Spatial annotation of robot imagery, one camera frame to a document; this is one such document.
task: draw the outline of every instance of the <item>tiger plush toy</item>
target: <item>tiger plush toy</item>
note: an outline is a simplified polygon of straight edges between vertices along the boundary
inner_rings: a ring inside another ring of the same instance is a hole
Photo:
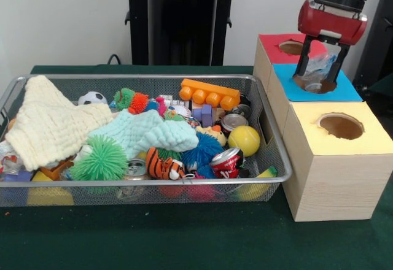
[[[153,178],[162,180],[177,180],[185,177],[183,163],[172,158],[160,159],[155,147],[150,148],[147,152],[146,171]]]

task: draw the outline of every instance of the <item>white washcloth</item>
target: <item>white washcloth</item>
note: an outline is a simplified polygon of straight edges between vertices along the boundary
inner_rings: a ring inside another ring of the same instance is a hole
[[[7,141],[28,171],[77,153],[90,131],[112,120],[107,104],[75,106],[43,75],[30,78]]]

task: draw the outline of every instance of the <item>orange toy block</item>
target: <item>orange toy block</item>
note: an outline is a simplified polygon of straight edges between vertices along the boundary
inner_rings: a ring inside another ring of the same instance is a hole
[[[69,157],[67,160],[60,161],[57,167],[54,167],[52,169],[41,167],[40,170],[42,173],[44,173],[45,176],[51,178],[53,181],[60,180],[61,172],[63,172],[66,168],[70,168],[74,165],[72,159],[73,156]]]
[[[232,110],[240,103],[240,91],[236,89],[184,79],[181,83],[180,97],[182,100],[197,104],[210,104],[217,107],[219,104],[224,110]]]

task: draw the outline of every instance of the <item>box with hole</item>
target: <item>box with hole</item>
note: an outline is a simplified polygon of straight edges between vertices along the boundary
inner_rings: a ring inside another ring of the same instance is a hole
[[[282,133],[291,102],[362,101],[351,82],[341,71],[337,84],[322,82],[320,93],[306,91],[301,79],[294,78],[302,51],[303,34],[259,35],[254,75],[263,84],[269,103]],[[313,41],[310,58],[327,53],[324,44]]]
[[[283,139],[295,221],[371,218],[393,170],[393,141],[366,102],[293,102]]]

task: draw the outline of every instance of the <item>black cable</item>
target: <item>black cable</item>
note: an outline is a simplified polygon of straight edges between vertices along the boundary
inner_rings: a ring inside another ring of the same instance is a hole
[[[117,64],[121,64],[122,63],[120,61],[120,58],[117,56],[117,54],[112,54],[111,57],[108,59],[108,62],[106,64],[111,64],[113,58],[116,58]]]

